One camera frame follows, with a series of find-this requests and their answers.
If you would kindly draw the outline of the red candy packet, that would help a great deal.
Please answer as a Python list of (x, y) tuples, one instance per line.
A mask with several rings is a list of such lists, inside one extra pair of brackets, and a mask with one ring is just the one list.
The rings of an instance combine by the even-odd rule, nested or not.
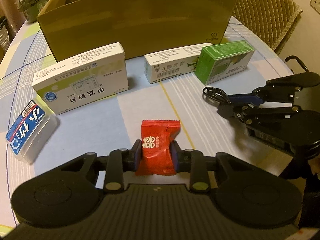
[(173, 176), (176, 174), (169, 146), (180, 129), (179, 120), (142, 121), (142, 158), (136, 171), (137, 176)]

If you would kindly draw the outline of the green medicine box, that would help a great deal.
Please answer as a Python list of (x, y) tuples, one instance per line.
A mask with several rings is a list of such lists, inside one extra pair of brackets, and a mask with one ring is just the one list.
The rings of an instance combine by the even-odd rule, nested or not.
[(204, 85), (211, 84), (246, 69), (255, 49), (245, 40), (203, 47), (195, 76)]

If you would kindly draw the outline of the large white medicine box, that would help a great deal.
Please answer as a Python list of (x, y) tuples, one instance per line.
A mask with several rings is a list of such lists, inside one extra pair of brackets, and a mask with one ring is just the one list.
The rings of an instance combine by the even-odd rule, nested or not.
[(128, 90), (119, 42), (86, 51), (34, 74), (32, 88), (56, 114)]

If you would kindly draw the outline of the blue labelled clear plastic case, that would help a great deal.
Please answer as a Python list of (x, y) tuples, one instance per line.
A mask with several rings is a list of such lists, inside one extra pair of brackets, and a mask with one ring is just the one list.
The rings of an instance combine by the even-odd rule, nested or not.
[(15, 158), (32, 164), (60, 124), (41, 100), (32, 99), (9, 128), (5, 138)]

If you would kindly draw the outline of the long white ointment box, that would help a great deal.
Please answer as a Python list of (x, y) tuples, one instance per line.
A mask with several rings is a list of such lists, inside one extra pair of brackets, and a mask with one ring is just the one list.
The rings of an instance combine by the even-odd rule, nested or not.
[(145, 76), (150, 84), (194, 72), (203, 47), (211, 43), (195, 44), (144, 55)]

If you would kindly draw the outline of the checkered tablecloth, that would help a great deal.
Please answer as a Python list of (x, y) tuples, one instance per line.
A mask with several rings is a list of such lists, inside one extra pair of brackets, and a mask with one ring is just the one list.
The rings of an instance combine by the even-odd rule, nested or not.
[(38, 23), (25, 23), (1, 62), (1, 225), (16, 226), (10, 197), (21, 183), (86, 152), (107, 155), (130, 148), (140, 138), (143, 120), (180, 120), (177, 141), (206, 155), (227, 152), (279, 175), (291, 157), (246, 135), (239, 122), (228, 122), (202, 97), (203, 84), (192, 73), (156, 84), (144, 75), (144, 58), (126, 63), (129, 89), (59, 116), (60, 125), (33, 165), (15, 158), (7, 130), (35, 98), (35, 72), (55, 63)]

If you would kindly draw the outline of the woven beige chair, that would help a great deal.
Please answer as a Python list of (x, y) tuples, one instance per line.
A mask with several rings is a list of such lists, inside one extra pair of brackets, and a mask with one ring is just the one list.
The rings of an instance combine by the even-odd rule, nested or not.
[(233, 16), (279, 54), (302, 12), (293, 0), (237, 0)]

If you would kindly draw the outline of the brown cardboard box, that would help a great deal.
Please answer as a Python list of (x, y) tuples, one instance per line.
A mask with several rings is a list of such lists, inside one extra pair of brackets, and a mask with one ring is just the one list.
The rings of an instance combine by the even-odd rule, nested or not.
[(126, 58), (220, 43), (237, 0), (49, 0), (37, 20), (56, 61), (119, 42)]

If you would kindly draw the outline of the wall power outlet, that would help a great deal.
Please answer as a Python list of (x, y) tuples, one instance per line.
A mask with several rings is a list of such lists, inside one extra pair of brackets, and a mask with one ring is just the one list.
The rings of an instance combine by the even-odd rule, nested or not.
[(320, 0), (310, 0), (310, 6), (320, 14)]

